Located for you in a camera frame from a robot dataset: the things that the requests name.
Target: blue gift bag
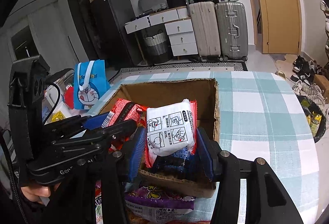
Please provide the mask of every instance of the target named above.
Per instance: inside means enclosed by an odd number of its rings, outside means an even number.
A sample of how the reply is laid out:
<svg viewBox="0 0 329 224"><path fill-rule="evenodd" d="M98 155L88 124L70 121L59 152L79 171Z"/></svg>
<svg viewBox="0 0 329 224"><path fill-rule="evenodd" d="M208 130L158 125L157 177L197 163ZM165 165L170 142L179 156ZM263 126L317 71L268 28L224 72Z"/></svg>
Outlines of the blue gift bag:
<svg viewBox="0 0 329 224"><path fill-rule="evenodd" d="M74 69L74 108L89 110L110 89L104 60L83 62Z"/></svg>

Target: silver suitcase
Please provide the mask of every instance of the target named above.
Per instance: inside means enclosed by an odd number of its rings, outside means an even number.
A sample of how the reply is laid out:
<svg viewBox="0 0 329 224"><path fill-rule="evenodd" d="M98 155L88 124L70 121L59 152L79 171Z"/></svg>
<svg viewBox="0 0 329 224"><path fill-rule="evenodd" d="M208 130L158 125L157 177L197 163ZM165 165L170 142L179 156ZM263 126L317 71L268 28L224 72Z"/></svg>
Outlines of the silver suitcase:
<svg viewBox="0 0 329 224"><path fill-rule="evenodd" d="M248 60L248 30L241 2L220 2L215 6L224 61L228 58Z"/></svg>
<svg viewBox="0 0 329 224"><path fill-rule="evenodd" d="M193 3L189 11L199 56L214 56L222 61L215 4L211 1Z"/></svg>

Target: gray refrigerator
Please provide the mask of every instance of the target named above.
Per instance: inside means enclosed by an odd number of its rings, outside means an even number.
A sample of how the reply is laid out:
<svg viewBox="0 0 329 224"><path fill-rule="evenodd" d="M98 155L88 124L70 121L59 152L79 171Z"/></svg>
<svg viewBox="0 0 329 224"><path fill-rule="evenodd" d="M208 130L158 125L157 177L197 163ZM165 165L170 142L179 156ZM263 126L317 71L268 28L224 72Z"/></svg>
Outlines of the gray refrigerator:
<svg viewBox="0 0 329 224"><path fill-rule="evenodd" d="M127 34L125 23L135 18L130 0L93 0L92 12L100 36L102 59L120 69L142 61L133 33Z"/></svg>

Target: barcode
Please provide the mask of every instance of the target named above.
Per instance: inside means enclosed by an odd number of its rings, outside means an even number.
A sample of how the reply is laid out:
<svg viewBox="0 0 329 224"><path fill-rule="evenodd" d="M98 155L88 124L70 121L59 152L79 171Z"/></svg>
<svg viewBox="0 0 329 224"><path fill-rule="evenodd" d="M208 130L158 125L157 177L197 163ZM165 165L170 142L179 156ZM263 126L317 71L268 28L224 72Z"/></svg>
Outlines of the barcode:
<svg viewBox="0 0 329 224"><path fill-rule="evenodd" d="M109 123L113 116L114 116L114 113L112 111L110 111L102 124L102 128L106 128L109 126Z"/></svg>

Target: suitcase handle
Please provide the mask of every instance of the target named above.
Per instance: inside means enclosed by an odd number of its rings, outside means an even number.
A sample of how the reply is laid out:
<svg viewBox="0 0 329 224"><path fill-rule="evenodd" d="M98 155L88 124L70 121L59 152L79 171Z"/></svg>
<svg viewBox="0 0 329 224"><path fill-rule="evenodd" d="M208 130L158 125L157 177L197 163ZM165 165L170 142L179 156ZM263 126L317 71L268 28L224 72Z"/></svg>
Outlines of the suitcase handle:
<svg viewBox="0 0 329 224"><path fill-rule="evenodd" d="M236 31L237 31L237 35L235 38L238 38L240 36L240 28L236 25L234 25L234 27L236 28Z"/></svg>

